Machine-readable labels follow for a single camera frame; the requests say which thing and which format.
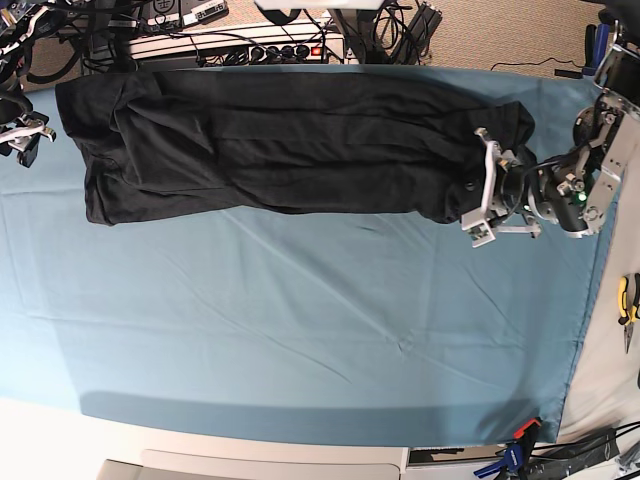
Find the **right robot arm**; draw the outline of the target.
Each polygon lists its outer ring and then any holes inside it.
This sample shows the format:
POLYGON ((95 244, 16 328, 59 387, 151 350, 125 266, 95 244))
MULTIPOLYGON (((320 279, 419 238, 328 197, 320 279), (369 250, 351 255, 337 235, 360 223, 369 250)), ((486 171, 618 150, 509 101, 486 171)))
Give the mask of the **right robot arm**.
POLYGON ((1 155, 15 153, 25 168, 37 158, 41 139, 56 139, 49 117, 34 109, 21 83, 31 68, 35 40, 51 12, 41 1, 1 3, 1 155))

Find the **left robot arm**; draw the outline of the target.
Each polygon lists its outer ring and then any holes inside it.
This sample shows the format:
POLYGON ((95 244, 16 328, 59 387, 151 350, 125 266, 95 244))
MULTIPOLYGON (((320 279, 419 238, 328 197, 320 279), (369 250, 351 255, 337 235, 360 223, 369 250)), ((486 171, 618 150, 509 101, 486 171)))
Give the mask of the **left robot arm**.
POLYGON ((559 225, 573 238, 595 235, 623 173, 639 156, 639 4, 606 1, 605 23, 612 36, 606 54, 595 61, 600 94, 583 109, 573 127, 574 147, 538 163, 525 153, 504 150, 487 131, 476 131, 486 147, 481 203, 461 217, 475 247, 499 233, 537 237, 541 222, 559 225))

